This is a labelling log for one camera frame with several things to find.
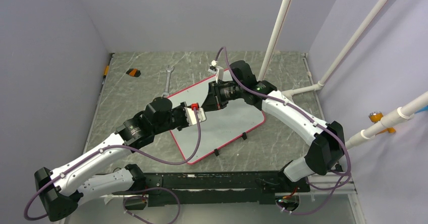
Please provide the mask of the pink framed whiteboard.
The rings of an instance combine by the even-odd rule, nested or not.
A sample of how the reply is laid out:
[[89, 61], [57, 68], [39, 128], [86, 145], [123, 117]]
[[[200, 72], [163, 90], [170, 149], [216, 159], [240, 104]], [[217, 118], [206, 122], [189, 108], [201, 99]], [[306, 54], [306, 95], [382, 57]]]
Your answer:
[[[215, 80], [215, 76], [209, 76], [176, 93], [172, 93], [168, 99], [173, 107], [185, 102], [202, 104], [208, 93], [208, 84]], [[221, 110], [206, 112], [206, 120], [201, 123], [201, 140], [198, 151], [187, 162], [195, 164], [208, 155], [241, 138], [243, 133], [248, 133], [265, 122], [265, 115], [257, 108], [250, 106], [243, 99], [230, 101], [227, 107]], [[184, 159], [193, 153], [198, 130], [196, 126], [170, 131], [173, 140]]]

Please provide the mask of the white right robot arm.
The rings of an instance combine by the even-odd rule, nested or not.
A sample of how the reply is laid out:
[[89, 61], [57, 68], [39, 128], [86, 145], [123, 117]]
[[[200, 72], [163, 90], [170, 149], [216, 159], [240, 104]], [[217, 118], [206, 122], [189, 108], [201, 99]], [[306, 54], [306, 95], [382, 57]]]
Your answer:
[[309, 146], [307, 154], [285, 165], [278, 177], [279, 187], [291, 191], [299, 180], [313, 174], [324, 176], [344, 156], [340, 145], [343, 128], [337, 122], [327, 123], [304, 111], [287, 99], [276, 86], [258, 81], [251, 67], [243, 60], [230, 65], [231, 81], [224, 81], [223, 68], [213, 60], [209, 71], [215, 74], [208, 84], [202, 108], [205, 111], [224, 109], [229, 101], [243, 99], [248, 105], [275, 118], [296, 132]]

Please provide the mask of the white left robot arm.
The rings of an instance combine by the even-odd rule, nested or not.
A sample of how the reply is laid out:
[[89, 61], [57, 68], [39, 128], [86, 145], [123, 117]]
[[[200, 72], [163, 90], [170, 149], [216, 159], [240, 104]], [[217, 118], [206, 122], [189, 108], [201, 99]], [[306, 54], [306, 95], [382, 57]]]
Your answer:
[[97, 173], [112, 162], [140, 153], [157, 162], [171, 165], [172, 162], [156, 158], [141, 149], [151, 144], [156, 135], [169, 130], [182, 130], [190, 126], [201, 129], [206, 120], [204, 109], [198, 103], [185, 102], [173, 107], [168, 98], [157, 97], [145, 110], [124, 121], [99, 145], [77, 159], [53, 170], [46, 167], [34, 174], [36, 194], [24, 209], [26, 220], [29, 207], [39, 197], [47, 217], [58, 221], [73, 213], [79, 206], [96, 197], [113, 192], [140, 193], [145, 187], [145, 177], [135, 164], [129, 164], [118, 173], [101, 175]]

